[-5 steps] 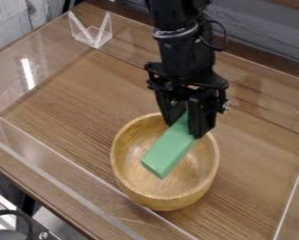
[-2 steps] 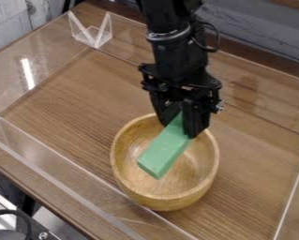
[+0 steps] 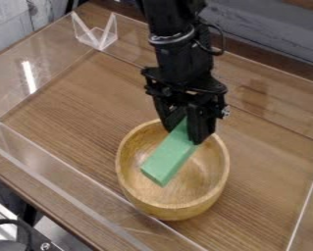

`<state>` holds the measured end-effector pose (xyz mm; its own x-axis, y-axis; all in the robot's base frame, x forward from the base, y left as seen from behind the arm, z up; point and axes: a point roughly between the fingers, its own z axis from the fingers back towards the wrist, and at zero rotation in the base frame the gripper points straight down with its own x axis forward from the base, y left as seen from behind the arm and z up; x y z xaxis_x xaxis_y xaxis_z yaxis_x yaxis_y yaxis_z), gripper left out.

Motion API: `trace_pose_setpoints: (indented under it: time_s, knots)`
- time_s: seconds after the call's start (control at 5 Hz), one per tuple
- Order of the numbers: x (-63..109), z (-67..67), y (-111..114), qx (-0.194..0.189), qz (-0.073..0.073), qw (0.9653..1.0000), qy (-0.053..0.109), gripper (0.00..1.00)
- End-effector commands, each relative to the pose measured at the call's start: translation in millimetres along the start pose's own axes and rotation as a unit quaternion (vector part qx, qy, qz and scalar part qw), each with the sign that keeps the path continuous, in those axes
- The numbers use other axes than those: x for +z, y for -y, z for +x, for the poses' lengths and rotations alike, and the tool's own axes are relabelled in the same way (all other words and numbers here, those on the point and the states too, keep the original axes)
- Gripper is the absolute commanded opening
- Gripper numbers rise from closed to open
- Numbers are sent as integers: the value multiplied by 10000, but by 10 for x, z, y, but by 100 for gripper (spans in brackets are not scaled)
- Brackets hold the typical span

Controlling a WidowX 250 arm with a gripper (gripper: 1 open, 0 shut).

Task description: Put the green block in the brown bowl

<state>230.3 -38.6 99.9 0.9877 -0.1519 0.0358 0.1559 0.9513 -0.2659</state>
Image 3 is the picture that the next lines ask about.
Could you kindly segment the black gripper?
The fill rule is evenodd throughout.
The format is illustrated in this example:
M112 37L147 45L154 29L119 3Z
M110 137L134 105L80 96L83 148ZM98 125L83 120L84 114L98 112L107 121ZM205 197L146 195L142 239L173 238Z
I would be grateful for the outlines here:
M214 56L206 28L171 36L150 36L157 66L144 67L146 92L154 97L163 128L173 131L187 115L187 135L199 145L215 132L217 118L226 114L225 85L213 77Z

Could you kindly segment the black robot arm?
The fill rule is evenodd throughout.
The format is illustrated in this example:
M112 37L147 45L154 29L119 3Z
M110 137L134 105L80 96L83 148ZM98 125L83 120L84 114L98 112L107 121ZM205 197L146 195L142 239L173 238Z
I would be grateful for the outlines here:
M213 77L214 57L209 24L199 14L206 0L136 0L146 17L148 42L157 65L142 69L146 92L166 130L186 124L189 140L199 144L217 130L226 115L227 88Z

